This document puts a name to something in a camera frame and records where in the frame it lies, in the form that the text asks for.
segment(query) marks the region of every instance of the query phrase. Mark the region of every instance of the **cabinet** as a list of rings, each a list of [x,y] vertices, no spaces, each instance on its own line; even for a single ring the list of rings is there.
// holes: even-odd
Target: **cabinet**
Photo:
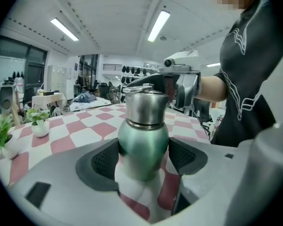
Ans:
[[[49,65],[47,70],[47,89],[59,90],[66,97],[67,68]]]

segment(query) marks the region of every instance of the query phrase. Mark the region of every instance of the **table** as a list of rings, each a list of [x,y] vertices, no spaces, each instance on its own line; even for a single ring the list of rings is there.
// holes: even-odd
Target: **table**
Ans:
[[[48,110],[48,105],[58,106],[63,109],[66,105],[66,98],[63,93],[55,93],[50,96],[33,96],[32,98],[32,108],[40,108],[43,110]]]
[[[117,104],[49,118],[50,132],[43,138],[32,134],[31,123],[11,128],[10,134],[20,154],[8,160],[0,152],[3,185],[12,187],[34,165],[52,154],[116,138],[125,118],[126,105]],[[165,123],[171,137],[209,143],[196,118],[167,109]],[[145,220],[155,223],[170,216],[180,178],[168,157],[168,151],[152,181],[143,183],[128,178],[122,170],[121,161],[116,166],[115,180],[119,183],[121,199]]]
[[[78,110],[83,110],[83,109],[90,109],[90,108],[95,108],[95,107],[100,107],[100,106],[111,105],[110,100],[106,100],[100,97],[96,97],[96,99],[97,100],[93,100],[89,103],[73,102],[69,106],[70,111],[78,111]]]

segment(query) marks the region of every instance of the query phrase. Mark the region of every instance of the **white pot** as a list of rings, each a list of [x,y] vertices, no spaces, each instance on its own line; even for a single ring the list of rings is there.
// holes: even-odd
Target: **white pot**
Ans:
[[[18,149],[16,145],[16,141],[12,138],[4,144],[4,147],[1,148],[2,155],[8,159],[13,159],[15,156],[18,155]]]
[[[49,121],[45,121],[42,125],[32,126],[32,131],[36,137],[44,137],[49,133]]]

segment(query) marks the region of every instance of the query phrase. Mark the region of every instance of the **robotic arm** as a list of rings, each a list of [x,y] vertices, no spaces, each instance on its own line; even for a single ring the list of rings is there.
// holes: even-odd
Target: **robotic arm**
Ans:
[[[175,53],[164,60],[159,73],[135,80],[127,88],[153,84],[154,90],[167,94],[176,108],[189,107],[201,89],[197,58],[196,50]]]

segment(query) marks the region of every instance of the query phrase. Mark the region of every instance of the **green plant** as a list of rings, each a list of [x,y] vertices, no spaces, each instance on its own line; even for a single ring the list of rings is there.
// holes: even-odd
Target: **green plant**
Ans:
[[[49,118],[49,110],[39,111],[38,109],[28,109],[26,119],[32,122],[33,126],[42,125],[45,119]]]
[[[3,116],[0,113],[0,147],[4,147],[4,144],[11,139],[11,136],[8,135],[8,131],[11,127],[11,124],[11,115]]]

